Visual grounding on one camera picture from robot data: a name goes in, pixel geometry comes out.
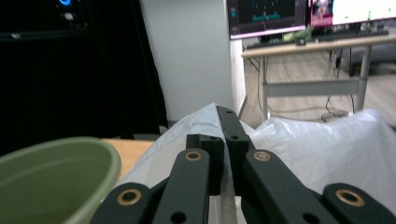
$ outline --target cable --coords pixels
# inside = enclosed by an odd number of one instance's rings
[[[327,110],[327,107],[325,106],[312,106],[312,107],[307,107],[307,108],[299,108],[299,109],[292,109],[292,110],[275,110],[273,108],[271,108],[271,106],[268,106],[268,108],[275,113],[298,113],[298,112],[305,112],[305,111],[310,111],[310,110]]]
[[[355,114],[355,103],[353,103],[353,95],[350,95],[350,99],[352,100],[352,112]]]
[[[273,117],[277,117],[277,118],[281,118],[281,119],[292,119],[292,118],[288,118],[288,117],[284,117],[278,114],[272,114]],[[292,119],[292,120],[304,120],[304,121],[322,121],[323,119]]]
[[[264,60],[266,60],[266,65],[265,65],[265,72],[266,72],[267,71],[267,67],[268,67],[268,59],[265,58]],[[259,61],[259,74],[257,75],[257,101],[259,102],[260,110],[263,112],[262,104],[260,103],[260,69],[261,68],[262,67],[260,66],[260,61]]]
[[[285,65],[285,58],[283,57],[283,55],[282,55],[282,64],[283,64],[283,67],[285,68],[286,76],[288,76],[288,78],[290,79],[290,81],[292,81],[291,77],[289,76],[288,68],[287,68],[286,65]]]

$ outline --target monitor screen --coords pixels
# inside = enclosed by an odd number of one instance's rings
[[[306,28],[306,0],[227,0],[230,39]]]
[[[396,18],[395,0],[309,0],[311,27]]]

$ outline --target screw hole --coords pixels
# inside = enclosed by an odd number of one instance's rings
[[[186,219],[186,215],[181,212],[176,212],[171,216],[172,223],[184,223]]]
[[[310,213],[303,214],[303,218],[309,224],[319,224],[320,223],[320,220],[317,218],[317,216],[312,215]]]

